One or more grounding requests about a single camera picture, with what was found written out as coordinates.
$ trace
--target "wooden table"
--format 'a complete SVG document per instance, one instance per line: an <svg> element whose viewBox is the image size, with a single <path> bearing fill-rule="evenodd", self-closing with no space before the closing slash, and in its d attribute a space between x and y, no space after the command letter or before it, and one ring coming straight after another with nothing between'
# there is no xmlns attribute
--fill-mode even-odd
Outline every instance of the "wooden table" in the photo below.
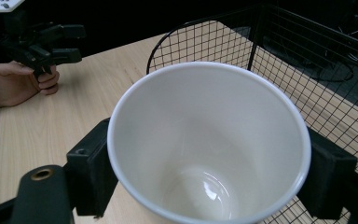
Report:
<svg viewBox="0 0 358 224"><path fill-rule="evenodd" d="M66 153L101 120L121 95L146 73L152 48L162 35L58 66L60 89L0 110L0 203L17 196L23 175L34 168L66 164ZM120 183L104 217L75 223L153 223Z"/></svg>

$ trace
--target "wire mesh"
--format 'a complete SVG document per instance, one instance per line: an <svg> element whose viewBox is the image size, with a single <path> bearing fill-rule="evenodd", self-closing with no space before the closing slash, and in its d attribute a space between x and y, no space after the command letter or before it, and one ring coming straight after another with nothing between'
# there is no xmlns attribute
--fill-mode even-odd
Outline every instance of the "wire mesh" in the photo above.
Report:
<svg viewBox="0 0 358 224"><path fill-rule="evenodd" d="M358 40L274 6L188 22L161 38L146 73L184 62L229 63L278 86L307 125L358 158ZM311 217L298 198L264 223L349 223Z"/></svg>

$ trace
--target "black wire basket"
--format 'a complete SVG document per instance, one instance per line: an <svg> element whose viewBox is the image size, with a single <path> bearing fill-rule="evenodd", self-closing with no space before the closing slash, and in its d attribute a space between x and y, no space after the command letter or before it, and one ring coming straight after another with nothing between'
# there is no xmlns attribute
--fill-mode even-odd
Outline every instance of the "black wire basket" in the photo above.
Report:
<svg viewBox="0 0 358 224"><path fill-rule="evenodd" d="M270 5L191 21L163 36L146 73L184 62L229 63L278 86L308 127L356 159L358 39ZM345 207L337 218L310 215L295 197L264 223L358 223Z"/></svg>

